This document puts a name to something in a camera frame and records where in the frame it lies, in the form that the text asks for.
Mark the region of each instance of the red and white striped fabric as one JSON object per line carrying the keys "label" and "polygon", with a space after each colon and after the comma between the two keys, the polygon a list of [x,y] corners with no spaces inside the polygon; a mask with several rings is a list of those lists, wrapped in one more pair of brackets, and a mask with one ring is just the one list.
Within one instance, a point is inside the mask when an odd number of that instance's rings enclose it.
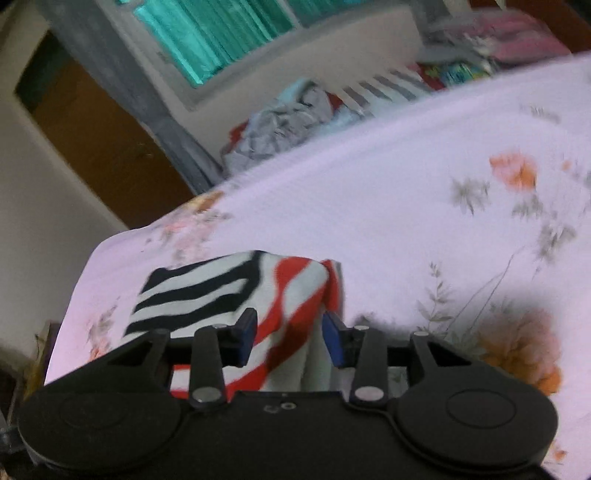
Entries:
{"label": "red and white striped fabric", "polygon": [[[198,328],[233,325],[242,312],[258,313],[258,333],[244,368],[226,367],[231,397],[237,390],[299,390],[314,323],[325,309],[341,311],[339,265],[251,251],[175,270],[153,272],[138,296],[123,341],[155,328],[172,337]],[[189,366],[179,365],[171,389],[186,398]]]}

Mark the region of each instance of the folded clothes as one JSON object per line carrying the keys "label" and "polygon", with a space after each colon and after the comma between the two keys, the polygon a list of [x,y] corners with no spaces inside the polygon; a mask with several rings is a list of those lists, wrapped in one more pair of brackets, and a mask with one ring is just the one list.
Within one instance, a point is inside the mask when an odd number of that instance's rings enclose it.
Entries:
{"label": "folded clothes", "polygon": [[464,83],[500,70],[570,54],[545,24],[519,10],[480,9],[429,26],[417,63],[426,81]]}
{"label": "folded clothes", "polygon": [[[237,390],[302,389],[307,349],[325,309],[340,310],[339,266],[331,260],[251,251],[174,270],[155,270],[143,286],[123,342],[165,328],[173,338],[198,328],[233,325],[245,309],[258,312],[258,333],[247,366],[226,367],[228,395]],[[278,375],[275,369],[281,368]],[[189,366],[175,369],[171,390],[186,398]]]}

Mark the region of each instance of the pile of clothes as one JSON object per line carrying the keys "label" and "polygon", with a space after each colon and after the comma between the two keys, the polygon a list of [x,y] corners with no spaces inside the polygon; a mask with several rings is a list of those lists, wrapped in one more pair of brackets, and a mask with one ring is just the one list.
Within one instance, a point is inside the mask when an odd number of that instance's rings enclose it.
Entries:
{"label": "pile of clothes", "polygon": [[545,24],[519,10],[485,8],[430,25],[417,71],[435,90],[569,55]]}
{"label": "pile of clothes", "polygon": [[310,79],[300,79],[263,110],[230,132],[222,151],[227,176],[233,176],[301,145],[358,122],[336,95]]}

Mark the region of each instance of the striped cloth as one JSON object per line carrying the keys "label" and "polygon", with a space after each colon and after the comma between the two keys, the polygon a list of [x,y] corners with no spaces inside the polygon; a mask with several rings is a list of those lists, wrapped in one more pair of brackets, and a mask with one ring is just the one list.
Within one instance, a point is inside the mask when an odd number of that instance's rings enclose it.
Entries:
{"label": "striped cloth", "polygon": [[408,69],[389,69],[357,84],[335,91],[346,106],[364,115],[408,103],[433,93],[421,76]]}
{"label": "striped cloth", "polygon": [[[124,342],[156,328],[173,338],[201,327],[233,325],[258,312],[258,333],[244,368],[226,367],[231,397],[237,390],[300,390],[315,322],[325,309],[340,312],[339,264],[251,251],[154,271],[142,288]],[[189,366],[175,367],[171,390],[187,397]]]}

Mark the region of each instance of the bed sheet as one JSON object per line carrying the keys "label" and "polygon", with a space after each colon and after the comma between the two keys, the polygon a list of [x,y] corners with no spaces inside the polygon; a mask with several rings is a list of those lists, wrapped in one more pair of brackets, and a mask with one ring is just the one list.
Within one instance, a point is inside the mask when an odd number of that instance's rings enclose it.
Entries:
{"label": "bed sheet", "polygon": [[[261,249],[343,269],[344,320],[424,329],[550,395],[545,460],[591,475],[591,56],[316,139],[92,255],[51,381],[121,340],[148,274]],[[324,368],[326,359],[317,364]]]}

